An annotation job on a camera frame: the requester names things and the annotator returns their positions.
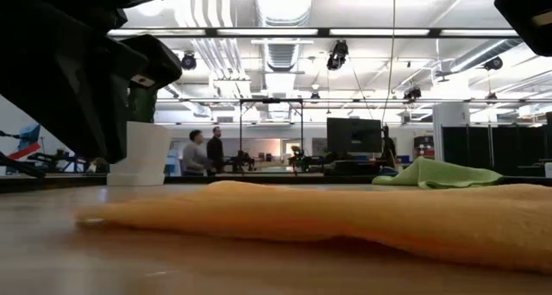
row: ceiling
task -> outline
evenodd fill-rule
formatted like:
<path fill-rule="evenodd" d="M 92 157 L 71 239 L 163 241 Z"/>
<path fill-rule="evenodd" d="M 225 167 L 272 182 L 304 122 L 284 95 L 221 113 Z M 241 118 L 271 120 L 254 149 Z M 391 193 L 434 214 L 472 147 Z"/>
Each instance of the ceiling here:
<path fill-rule="evenodd" d="M 402 28 L 510 28 L 505 19 L 493 6 L 494 0 L 396 0 L 396 26 Z M 144 6 L 127 9 L 129 18 L 124 28 L 178 28 L 174 0 L 155 2 L 158 12 L 145 16 Z M 255 0 L 231 0 L 231 14 L 237 27 L 258 26 Z M 312 27 L 363 27 L 392 28 L 393 0 L 312 0 L 309 26 Z M 194 51 L 190 39 L 162 39 L 176 53 Z M 349 57 L 337 72 L 328 72 L 326 62 L 334 39 L 314 39 L 312 44 L 303 45 L 298 60 L 298 75 L 294 80 L 294 94 L 310 97 L 313 84 L 319 85 L 322 98 L 366 97 L 385 98 L 389 88 L 402 97 L 405 87 L 398 86 L 423 67 L 437 60 L 452 60 L 460 57 L 486 40 L 443 39 L 406 40 L 350 39 L 347 40 Z M 250 39 L 238 39 L 238 47 L 246 74 L 251 78 L 250 90 L 259 92 L 264 82 L 264 63 L 259 45 L 252 45 Z M 446 84 L 448 91 L 437 89 L 440 83 L 430 82 L 431 87 L 423 90 L 423 97 L 456 96 L 455 85 L 465 85 L 463 92 L 470 97 L 482 98 L 489 91 L 513 85 L 531 76 L 552 70 L 552 60 L 536 58 L 522 44 L 502 54 L 505 66 L 498 71 L 487 72 L 472 69 L 450 77 Z M 199 97 L 212 97 L 205 89 L 210 82 L 210 70 L 198 57 L 198 67 L 184 71 L 178 82 L 182 92 Z M 499 94 L 500 98 L 518 98 L 531 93 L 552 89 L 552 78 L 527 85 L 523 89 Z M 174 110 L 170 104 L 158 104 L 158 110 Z"/>

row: person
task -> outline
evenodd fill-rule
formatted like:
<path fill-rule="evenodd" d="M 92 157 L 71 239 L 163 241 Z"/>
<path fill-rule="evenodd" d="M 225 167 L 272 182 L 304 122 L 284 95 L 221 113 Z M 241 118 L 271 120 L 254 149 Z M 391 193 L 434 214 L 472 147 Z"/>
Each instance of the person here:
<path fill-rule="evenodd" d="M 207 158 L 211 160 L 217 173 L 222 173 L 224 169 L 224 151 L 221 136 L 223 136 L 223 132 L 220 127 L 215 127 L 213 128 L 213 137 L 207 142 Z"/>
<path fill-rule="evenodd" d="M 200 130 L 190 133 L 191 143 L 182 151 L 182 175 L 203 176 L 204 170 L 210 170 L 211 161 L 199 147 L 204 142 L 204 135 Z"/>

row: desk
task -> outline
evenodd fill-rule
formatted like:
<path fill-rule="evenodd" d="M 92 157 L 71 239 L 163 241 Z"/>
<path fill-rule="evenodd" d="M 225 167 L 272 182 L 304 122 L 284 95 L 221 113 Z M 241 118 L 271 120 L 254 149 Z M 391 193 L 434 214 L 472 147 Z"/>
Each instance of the desk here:
<path fill-rule="evenodd" d="M 450 265 L 368 242 L 282 244 L 75 227 L 87 204 L 160 197 L 199 185 L 0 195 L 0 293 L 550 294 L 549 276 Z M 390 187 L 324 185 L 385 192 Z"/>

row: orange towel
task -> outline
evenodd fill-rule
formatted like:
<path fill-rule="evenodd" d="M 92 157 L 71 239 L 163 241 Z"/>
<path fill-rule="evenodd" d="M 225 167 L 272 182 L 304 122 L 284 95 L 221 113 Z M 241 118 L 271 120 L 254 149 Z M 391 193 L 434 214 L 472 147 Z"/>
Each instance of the orange towel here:
<path fill-rule="evenodd" d="M 552 273 L 552 189 L 320 191 L 219 182 L 77 219 L 273 241 L 350 236 L 440 260 Z"/>

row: white ceiling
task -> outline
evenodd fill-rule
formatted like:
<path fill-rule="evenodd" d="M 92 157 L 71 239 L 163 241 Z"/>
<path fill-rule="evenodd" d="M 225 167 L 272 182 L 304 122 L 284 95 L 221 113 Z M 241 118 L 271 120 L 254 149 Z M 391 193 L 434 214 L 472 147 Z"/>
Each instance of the white ceiling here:
<path fill-rule="evenodd" d="M 493 1 L 397 0 L 396 23 L 398 27 L 405 28 L 510 28 L 494 8 Z M 171 6 L 174 5 L 173 2 L 170 0 L 161 2 L 166 7 L 157 16 L 144 16 L 137 8 L 127 9 L 129 22 L 125 28 L 178 27 L 179 25 L 174 20 L 173 6 Z M 333 28 L 390 28 L 392 27 L 392 5 L 393 0 L 313 0 L 310 25 Z M 256 26 L 254 0 L 231 0 L 231 6 L 236 26 Z M 193 50 L 193 45 L 188 39 L 163 39 L 163 41 L 177 52 Z M 340 71 L 332 73 L 329 77 L 325 65 L 328 52 L 336 40 L 315 39 L 313 41 L 313 45 L 303 46 L 303 52 L 298 62 L 298 70 L 305 72 L 305 75 L 296 77 L 295 87 L 296 90 L 299 90 L 299 95 L 303 93 L 305 97 L 308 97 L 311 85 L 316 83 L 320 85 L 320 91 L 323 91 L 321 97 L 359 97 L 360 88 L 357 85 L 354 70 L 363 90 L 375 91 L 370 92 L 371 97 L 386 97 L 390 73 L 389 65 L 387 64 L 386 68 L 385 64 L 391 58 L 391 40 L 348 40 L 350 59 Z M 453 59 L 462 56 L 484 41 L 440 40 L 439 55 L 437 55 L 435 40 L 395 40 L 391 87 L 396 87 L 432 60 L 437 58 Z M 252 45 L 251 40 L 239 39 L 238 47 L 247 75 L 252 80 L 251 91 L 259 91 L 263 85 L 263 75 L 260 71 L 264 69 L 260 46 Z M 505 62 L 503 70 L 490 74 L 483 70 L 472 70 L 461 76 L 471 84 L 469 89 L 473 97 L 484 97 L 489 90 L 487 77 L 491 79 L 491 89 L 496 89 L 552 69 L 551 59 L 530 60 L 533 56 L 534 54 L 523 44 L 501 56 Z M 407 67 L 406 61 L 408 60 L 411 60 L 411 67 Z M 184 89 L 186 85 L 190 87 L 192 84 L 207 85 L 209 73 L 209 69 L 203 61 L 198 60 L 197 69 L 184 72 L 180 82 L 185 83 Z M 526 87 L 522 92 L 528 94 L 531 91 L 547 89 L 552 89 L 552 80 L 548 83 Z"/>

